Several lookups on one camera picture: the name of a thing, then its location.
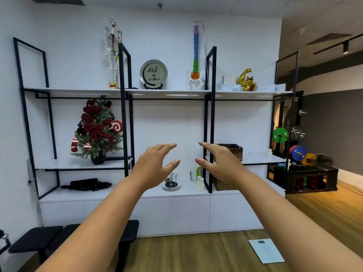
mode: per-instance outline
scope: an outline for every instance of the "red and white ornament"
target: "red and white ornament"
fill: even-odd
[[[92,148],[91,144],[86,143],[83,148],[85,149],[85,151],[88,151],[90,148]]]
[[[77,148],[77,146],[78,146],[78,139],[76,138],[76,137],[74,137],[73,139],[72,139],[72,145],[71,145],[71,147],[70,147],[70,150],[72,151],[72,152],[77,152],[78,151],[78,148]]]
[[[112,129],[114,130],[115,133],[122,132],[122,123],[118,120],[112,121]]]

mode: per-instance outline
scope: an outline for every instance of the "ceiling air vent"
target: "ceiling air vent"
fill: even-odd
[[[326,41],[330,41],[330,40],[334,40],[334,39],[339,39],[339,38],[343,38],[343,37],[348,37],[348,36],[352,36],[351,34],[344,34],[344,33],[329,33],[319,39],[316,39],[315,41],[310,42],[308,45],[314,45],[314,44],[318,44],[318,43],[322,43],[322,42],[326,42]]]
[[[56,5],[75,5],[84,6],[82,0],[33,0],[39,4],[56,4]]]

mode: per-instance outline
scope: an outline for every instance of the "brown woven basket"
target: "brown woven basket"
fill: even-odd
[[[237,144],[219,144],[221,146],[227,147],[240,161],[242,161],[243,148],[238,146]],[[234,187],[229,184],[225,184],[221,182],[219,179],[213,177],[212,182],[217,191],[226,191],[226,190],[238,190],[237,187]]]

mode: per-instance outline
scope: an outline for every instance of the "cable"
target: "cable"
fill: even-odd
[[[343,185],[340,185],[339,183],[337,183],[339,186],[342,186],[343,188],[346,188],[346,189],[348,189],[348,190],[350,190],[350,191],[352,191],[353,193],[355,193],[355,194],[357,194],[357,195],[359,195],[359,196],[363,196],[363,194],[359,194],[359,193],[357,193],[357,192],[355,192],[355,191],[353,191],[352,189],[349,189],[348,187],[345,187],[345,186],[343,186]]]

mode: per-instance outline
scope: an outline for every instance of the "black plant pot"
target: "black plant pot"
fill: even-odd
[[[106,155],[103,152],[100,152],[98,154],[98,156],[96,156],[95,158],[93,158],[93,155],[92,155],[91,160],[94,165],[101,165],[101,164],[104,164],[104,162],[106,160]]]

